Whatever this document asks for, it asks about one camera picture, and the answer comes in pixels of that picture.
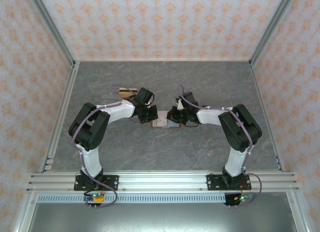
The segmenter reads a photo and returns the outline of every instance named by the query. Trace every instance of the gray marble floor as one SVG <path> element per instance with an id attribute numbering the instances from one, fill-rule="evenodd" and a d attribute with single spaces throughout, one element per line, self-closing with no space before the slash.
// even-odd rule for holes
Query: gray marble floor
<path id="1" fill-rule="evenodd" d="M 68 128 L 85 102 L 114 101 L 110 86 L 145 87 L 155 93 L 158 110 L 169 110 L 180 94 L 179 84 L 192 91 L 200 105 L 244 104 L 262 128 L 248 169 L 278 169 L 275 152 L 246 62 L 81 62 L 65 116 L 52 169 L 79 170 L 78 152 Z M 150 123 L 122 119 L 110 125 L 99 147 L 104 170 L 220 170 L 230 146 L 219 126 L 154 129 Z"/>

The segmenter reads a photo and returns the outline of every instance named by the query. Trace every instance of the orange floral wallpaper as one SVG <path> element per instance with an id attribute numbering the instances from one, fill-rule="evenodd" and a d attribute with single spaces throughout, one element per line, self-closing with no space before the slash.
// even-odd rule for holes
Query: orange floral wallpaper
<path id="1" fill-rule="evenodd" d="M 0 0 L 0 27 L 0 230 L 12 231 L 70 67 L 31 0 Z"/>
<path id="2" fill-rule="evenodd" d="M 43 0 L 76 60 L 249 60 L 281 0 Z"/>
<path id="3" fill-rule="evenodd" d="M 293 0 L 254 68 L 289 171 L 320 228 L 320 0 Z"/>

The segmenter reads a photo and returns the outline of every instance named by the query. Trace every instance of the aluminum rail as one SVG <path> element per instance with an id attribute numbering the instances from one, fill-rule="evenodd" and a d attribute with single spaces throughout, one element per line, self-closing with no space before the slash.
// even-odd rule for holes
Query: aluminum rail
<path id="1" fill-rule="evenodd" d="M 257 174 L 262 181 L 262 192 L 299 191 L 297 177 L 291 172 L 272 170 L 248 171 Z M 27 193 L 66 193 L 74 191 L 75 174 L 70 172 L 46 172 L 31 175 Z M 208 191 L 206 175 L 220 171 L 105 171 L 119 175 L 118 193 L 212 193 L 238 192 L 239 190 Z M 250 176 L 252 191 L 259 190 L 259 182 Z"/>

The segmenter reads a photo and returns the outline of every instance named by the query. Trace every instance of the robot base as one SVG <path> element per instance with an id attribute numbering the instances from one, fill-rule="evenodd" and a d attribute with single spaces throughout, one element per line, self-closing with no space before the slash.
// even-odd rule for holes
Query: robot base
<path id="1" fill-rule="evenodd" d="M 236 177 L 231 177 L 223 168 L 222 174 L 209 174 L 206 176 L 206 184 L 208 190 L 241 190 L 241 184 L 251 189 L 249 175 L 239 174 Z"/>
<path id="2" fill-rule="evenodd" d="M 115 191 L 118 190 L 119 176 L 118 175 L 104 175 L 103 170 L 95 177 L 96 180 L 100 181 L 113 188 Z M 82 170 L 80 175 L 75 177 L 74 191 L 110 191 L 110 189 L 105 188 L 94 181 L 92 181 Z"/>

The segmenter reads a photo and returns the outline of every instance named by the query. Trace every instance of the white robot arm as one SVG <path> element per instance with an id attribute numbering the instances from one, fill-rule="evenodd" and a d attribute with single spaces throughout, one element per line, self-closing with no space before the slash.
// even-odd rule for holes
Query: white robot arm
<path id="1" fill-rule="evenodd" d="M 214 124 L 221 126 L 219 115 L 225 113 L 225 110 L 220 109 L 200 109 L 196 115 L 201 124 Z M 230 148 L 229 159 L 225 165 L 225 170 L 232 177 L 236 177 L 242 172 L 242 166 L 250 147 L 247 147 L 245 152 L 240 152 L 234 148 Z"/>
<path id="2" fill-rule="evenodd" d="M 242 104 L 227 109 L 214 109 L 210 106 L 200 107 L 195 101 L 192 92 L 183 93 L 176 101 L 177 107 L 172 107 L 167 114 L 167 119 L 182 124 L 191 121 L 196 124 L 219 125 L 223 128 L 231 148 L 228 161 L 222 170 L 222 180 L 227 188 L 238 188 L 240 182 L 244 180 L 246 156 L 262 136 L 260 127 L 249 111 Z M 237 119 L 226 110 L 232 111 Z M 242 126 L 250 136 L 252 144 L 238 121 L 242 123 Z"/>
<path id="3" fill-rule="evenodd" d="M 138 94 L 124 98 L 119 103 L 97 106 L 86 103 L 83 105 L 68 133 L 71 137 L 74 137 L 84 119 L 92 111 L 97 110 L 80 128 L 74 138 L 75 145 L 80 149 L 83 158 L 81 175 L 93 187 L 95 187 L 95 183 L 90 179 L 90 176 L 100 181 L 103 175 L 103 169 L 99 161 L 99 145 L 102 142 L 107 125 L 116 120 L 133 116 L 138 116 L 141 123 L 157 119 L 157 107 L 156 105 L 151 106 L 150 103 L 152 97 L 154 97 L 152 92 L 141 88 Z"/>

